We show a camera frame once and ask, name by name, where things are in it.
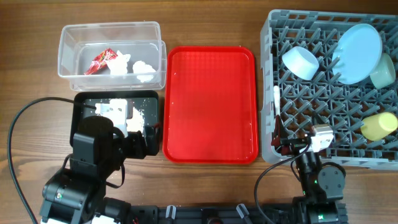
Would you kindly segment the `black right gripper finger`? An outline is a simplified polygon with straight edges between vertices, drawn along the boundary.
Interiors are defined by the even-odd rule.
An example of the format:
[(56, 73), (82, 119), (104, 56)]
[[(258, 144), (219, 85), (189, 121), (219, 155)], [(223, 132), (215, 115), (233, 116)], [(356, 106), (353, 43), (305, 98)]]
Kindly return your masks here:
[(271, 141), (271, 146), (274, 147), (274, 150), (276, 153), (280, 153), (280, 148), (282, 147), (281, 141), (280, 141), (280, 137), (275, 137), (272, 141)]
[(284, 130), (284, 125), (282, 122), (282, 119), (280, 117), (280, 115), (278, 114), (275, 117), (275, 128), (274, 128), (274, 132), (273, 132), (273, 138), (279, 138), (279, 137), (284, 137), (285, 134), (285, 130)]

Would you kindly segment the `white plastic spoon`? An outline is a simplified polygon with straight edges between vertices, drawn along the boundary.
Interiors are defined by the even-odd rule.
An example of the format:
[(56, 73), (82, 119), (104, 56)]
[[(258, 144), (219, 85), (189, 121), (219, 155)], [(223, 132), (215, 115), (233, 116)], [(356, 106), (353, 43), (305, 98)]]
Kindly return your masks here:
[(280, 120), (280, 88), (278, 85), (273, 87), (274, 91), (274, 108), (275, 108), (275, 123), (278, 124)]

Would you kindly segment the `light blue bowl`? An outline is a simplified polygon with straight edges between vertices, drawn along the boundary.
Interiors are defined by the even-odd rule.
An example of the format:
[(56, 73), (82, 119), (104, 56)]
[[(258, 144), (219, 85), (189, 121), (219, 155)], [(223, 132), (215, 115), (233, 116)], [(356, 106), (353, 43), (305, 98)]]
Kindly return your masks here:
[(311, 80), (319, 68), (317, 58), (303, 47), (293, 47), (283, 54), (284, 65), (297, 77)]

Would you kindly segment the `white napkin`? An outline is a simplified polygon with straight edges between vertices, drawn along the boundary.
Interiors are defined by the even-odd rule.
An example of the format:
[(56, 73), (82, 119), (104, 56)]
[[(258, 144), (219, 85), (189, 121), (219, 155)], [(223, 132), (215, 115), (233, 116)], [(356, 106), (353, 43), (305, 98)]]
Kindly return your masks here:
[(149, 82), (151, 81), (154, 76), (152, 73), (155, 73), (156, 70), (153, 69), (151, 65), (146, 64), (143, 61), (137, 61), (132, 66), (133, 73), (136, 74), (136, 78), (141, 82)]

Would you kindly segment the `yellow plastic cup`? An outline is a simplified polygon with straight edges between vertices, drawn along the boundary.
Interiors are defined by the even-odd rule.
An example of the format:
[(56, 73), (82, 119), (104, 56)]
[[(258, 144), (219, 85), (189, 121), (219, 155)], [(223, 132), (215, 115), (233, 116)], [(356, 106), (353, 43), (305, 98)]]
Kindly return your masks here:
[(371, 141), (378, 141), (397, 129), (397, 117), (390, 112), (375, 114), (363, 119), (361, 132)]

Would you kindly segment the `light blue plate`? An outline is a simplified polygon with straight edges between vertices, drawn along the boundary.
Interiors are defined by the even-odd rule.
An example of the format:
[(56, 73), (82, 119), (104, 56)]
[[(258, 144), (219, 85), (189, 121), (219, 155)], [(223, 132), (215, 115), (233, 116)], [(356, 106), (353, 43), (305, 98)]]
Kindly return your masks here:
[(332, 55), (331, 71), (338, 81), (351, 85), (366, 79), (378, 65), (382, 54), (379, 32), (369, 24), (357, 24), (338, 41)]

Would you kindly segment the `mint green bowl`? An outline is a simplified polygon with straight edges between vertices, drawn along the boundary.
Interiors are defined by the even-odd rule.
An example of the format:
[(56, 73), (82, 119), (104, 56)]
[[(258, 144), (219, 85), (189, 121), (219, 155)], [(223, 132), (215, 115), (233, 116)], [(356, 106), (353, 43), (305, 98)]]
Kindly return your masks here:
[(388, 54), (382, 53), (378, 65), (370, 74), (370, 79), (376, 89), (387, 87), (395, 82), (396, 71)]

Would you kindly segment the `rice and food scraps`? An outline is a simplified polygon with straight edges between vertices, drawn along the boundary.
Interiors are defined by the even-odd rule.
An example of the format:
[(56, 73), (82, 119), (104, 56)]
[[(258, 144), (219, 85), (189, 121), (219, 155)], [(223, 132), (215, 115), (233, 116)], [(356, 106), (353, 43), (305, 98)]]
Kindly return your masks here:
[(127, 101), (127, 131), (144, 132), (144, 126), (158, 122), (158, 101), (156, 98), (131, 98)]

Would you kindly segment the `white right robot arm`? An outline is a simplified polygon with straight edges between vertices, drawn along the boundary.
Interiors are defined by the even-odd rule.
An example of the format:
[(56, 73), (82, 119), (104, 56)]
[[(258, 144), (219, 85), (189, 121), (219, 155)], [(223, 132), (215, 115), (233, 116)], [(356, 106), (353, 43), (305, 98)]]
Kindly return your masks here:
[(319, 116), (312, 118), (313, 126), (303, 138), (288, 138), (279, 115), (271, 145), (296, 167), (303, 195), (295, 197), (289, 207), (286, 223), (343, 223), (338, 201), (343, 198), (345, 169), (334, 162), (322, 162), (319, 152), (328, 148), (334, 138), (332, 127), (322, 123)]

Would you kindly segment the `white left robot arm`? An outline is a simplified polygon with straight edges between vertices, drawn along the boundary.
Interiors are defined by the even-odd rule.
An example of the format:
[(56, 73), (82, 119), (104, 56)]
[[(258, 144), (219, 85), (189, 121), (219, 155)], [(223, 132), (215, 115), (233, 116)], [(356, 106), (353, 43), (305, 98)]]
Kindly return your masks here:
[(159, 126), (123, 134), (103, 116), (82, 119), (72, 137), (73, 152), (45, 184), (42, 222), (86, 223), (102, 206), (107, 181), (115, 171), (125, 171), (126, 159), (144, 159), (159, 152)]

